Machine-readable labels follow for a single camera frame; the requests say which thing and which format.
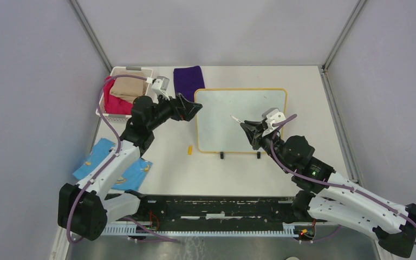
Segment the white marker pen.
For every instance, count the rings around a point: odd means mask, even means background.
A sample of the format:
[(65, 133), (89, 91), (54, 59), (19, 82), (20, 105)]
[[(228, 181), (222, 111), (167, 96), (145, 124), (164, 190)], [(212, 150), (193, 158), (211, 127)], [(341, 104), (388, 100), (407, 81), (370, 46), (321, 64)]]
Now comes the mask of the white marker pen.
[(235, 122), (237, 122), (237, 123), (239, 123), (239, 124), (242, 124), (242, 123), (243, 123), (243, 121), (242, 121), (242, 120), (240, 120), (240, 119), (236, 118), (235, 116), (233, 116), (233, 115), (230, 115), (230, 116), (231, 116), (231, 118), (232, 118), (232, 119), (234, 119), (234, 120), (235, 120)]

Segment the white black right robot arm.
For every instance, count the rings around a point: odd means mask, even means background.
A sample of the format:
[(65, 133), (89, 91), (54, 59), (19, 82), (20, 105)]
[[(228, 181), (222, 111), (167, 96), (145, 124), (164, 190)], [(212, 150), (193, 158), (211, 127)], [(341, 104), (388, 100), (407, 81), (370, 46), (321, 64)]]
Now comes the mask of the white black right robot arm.
[(384, 250), (409, 258), (416, 246), (416, 204), (387, 200), (345, 178), (313, 154), (304, 136), (287, 140), (265, 121), (243, 121), (240, 127), (254, 150), (263, 149), (300, 188), (291, 214), (298, 221), (309, 217), (356, 230)]

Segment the yellow framed whiteboard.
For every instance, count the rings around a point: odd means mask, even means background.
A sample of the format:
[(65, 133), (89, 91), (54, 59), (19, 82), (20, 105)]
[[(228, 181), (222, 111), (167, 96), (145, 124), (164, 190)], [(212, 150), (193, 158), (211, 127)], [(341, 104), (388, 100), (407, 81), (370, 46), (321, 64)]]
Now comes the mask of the yellow framed whiteboard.
[(246, 134), (230, 115), (244, 121), (261, 121), (270, 108), (285, 112), (283, 88), (199, 89), (194, 100), (203, 105), (196, 115), (197, 147), (202, 153), (255, 154)]

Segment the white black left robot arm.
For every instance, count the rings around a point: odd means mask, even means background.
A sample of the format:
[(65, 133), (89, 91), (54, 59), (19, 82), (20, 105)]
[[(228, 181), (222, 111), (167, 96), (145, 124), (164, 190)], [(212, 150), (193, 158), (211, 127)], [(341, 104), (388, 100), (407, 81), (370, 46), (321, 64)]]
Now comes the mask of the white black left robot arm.
[(191, 121), (202, 109), (202, 104), (191, 102), (181, 94), (158, 97), (155, 103), (149, 96), (135, 99), (131, 117), (109, 155), (77, 184), (64, 184), (58, 197), (58, 226), (71, 234), (93, 241), (110, 222), (131, 216), (143, 220), (148, 205), (136, 193), (126, 192), (115, 198), (106, 196), (116, 181), (148, 150), (154, 140), (153, 130), (169, 119)]

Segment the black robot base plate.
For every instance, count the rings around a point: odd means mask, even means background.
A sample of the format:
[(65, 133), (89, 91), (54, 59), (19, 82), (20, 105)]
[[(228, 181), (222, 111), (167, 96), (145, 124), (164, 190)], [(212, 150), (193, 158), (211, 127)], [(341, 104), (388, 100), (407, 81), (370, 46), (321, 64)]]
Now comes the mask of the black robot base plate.
[(158, 231), (279, 231), (284, 224), (311, 223), (295, 213), (293, 197), (183, 196), (147, 194), (131, 218), (157, 221)]

